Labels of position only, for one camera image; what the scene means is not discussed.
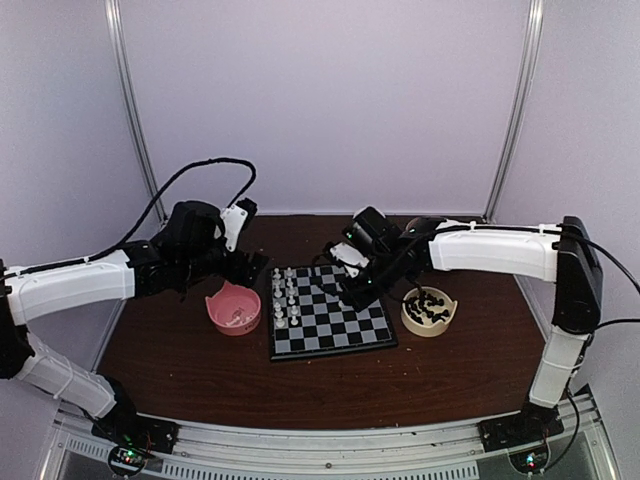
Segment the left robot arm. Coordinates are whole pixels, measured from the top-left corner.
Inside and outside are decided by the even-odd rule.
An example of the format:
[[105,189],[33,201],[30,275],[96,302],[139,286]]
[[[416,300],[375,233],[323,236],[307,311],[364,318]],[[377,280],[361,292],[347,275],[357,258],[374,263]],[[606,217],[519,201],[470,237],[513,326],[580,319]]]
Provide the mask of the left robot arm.
[[102,301],[168,290],[184,294],[210,276],[251,287],[268,260],[238,250],[237,243],[256,212],[256,203],[248,198],[223,210],[201,201],[179,202],[150,240],[125,241],[104,256],[59,265],[2,268],[2,378],[25,381],[76,405],[116,444],[143,447],[150,433],[124,387],[52,350],[27,324]]

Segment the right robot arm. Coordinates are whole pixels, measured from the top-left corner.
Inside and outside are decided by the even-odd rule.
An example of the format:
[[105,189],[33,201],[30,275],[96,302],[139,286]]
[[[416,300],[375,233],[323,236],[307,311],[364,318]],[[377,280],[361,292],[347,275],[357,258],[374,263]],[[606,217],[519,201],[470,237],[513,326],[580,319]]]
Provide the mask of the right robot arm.
[[416,217],[399,227],[366,207],[342,233],[344,241],[330,247],[329,255],[346,269],[341,298],[356,310],[423,272],[483,271],[554,284],[551,333],[512,430],[530,442],[550,426],[601,320],[602,267],[579,218],[528,227]]

